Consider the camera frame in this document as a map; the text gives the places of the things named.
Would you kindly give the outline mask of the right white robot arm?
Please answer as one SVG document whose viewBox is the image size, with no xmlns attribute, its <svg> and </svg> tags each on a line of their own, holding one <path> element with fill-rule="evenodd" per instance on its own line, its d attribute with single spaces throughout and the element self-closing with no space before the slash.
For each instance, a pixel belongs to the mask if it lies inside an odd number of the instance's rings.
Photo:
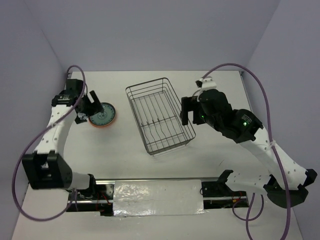
<svg viewBox="0 0 320 240">
<path fill-rule="evenodd" d="M 257 173 L 252 178 L 225 170 L 218 178 L 218 192 L 223 196 L 231 192 L 264 195 L 281 208 L 287 207 L 287 198 L 291 207 L 303 203 L 309 193 L 306 187 L 317 178 L 316 171 L 297 164 L 270 140 L 267 129 L 251 111 L 233 109 L 211 77 L 201 78 L 196 84 L 200 88 L 199 94 L 181 99 L 182 125 L 189 123 L 188 114 L 192 112 L 193 124 L 209 125 L 248 150 L 268 170 L 268 174 Z"/>
</svg>

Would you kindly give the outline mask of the green rimmed white plate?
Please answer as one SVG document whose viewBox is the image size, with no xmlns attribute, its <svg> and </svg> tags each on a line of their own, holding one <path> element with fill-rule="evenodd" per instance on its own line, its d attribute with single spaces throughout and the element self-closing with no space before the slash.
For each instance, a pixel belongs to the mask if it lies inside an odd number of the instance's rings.
<svg viewBox="0 0 320 240">
<path fill-rule="evenodd" d="M 88 119 L 97 125 L 107 124 L 111 122 L 114 118 L 116 118 L 116 109 L 112 104 L 102 102 L 101 105 L 104 109 L 104 112 L 98 112 L 97 114 L 89 117 Z"/>
</svg>

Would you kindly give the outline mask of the orange plate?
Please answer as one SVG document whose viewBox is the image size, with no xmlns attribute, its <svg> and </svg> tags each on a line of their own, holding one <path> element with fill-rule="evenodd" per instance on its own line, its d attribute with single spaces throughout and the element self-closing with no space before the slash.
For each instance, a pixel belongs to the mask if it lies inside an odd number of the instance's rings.
<svg viewBox="0 0 320 240">
<path fill-rule="evenodd" d="M 88 122 L 95 128 L 106 128 L 111 126 L 113 123 L 115 123 L 117 121 L 117 118 L 114 118 L 113 120 L 111 120 L 111 122 L 108 122 L 107 124 L 95 124 L 93 123 L 90 119 L 88 120 Z"/>
</svg>

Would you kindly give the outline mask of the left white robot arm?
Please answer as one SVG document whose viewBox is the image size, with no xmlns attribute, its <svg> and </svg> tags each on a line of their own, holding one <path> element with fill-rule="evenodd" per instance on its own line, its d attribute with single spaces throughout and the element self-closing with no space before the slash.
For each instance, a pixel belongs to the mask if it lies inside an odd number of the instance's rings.
<svg viewBox="0 0 320 240">
<path fill-rule="evenodd" d="M 85 84 L 80 79 L 68 79 L 65 89 L 51 101 L 48 130 L 30 154 L 22 157 L 27 179 L 34 190 L 64 189 L 77 191 L 90 200 L 97 196 L 98 186 L 92 174 L 78 173 L 64 160 L 64 149 L 73 123 L 82 124 L 104 111 L 96 93 L 92 98 L 81 94 Z"/>
</svg>

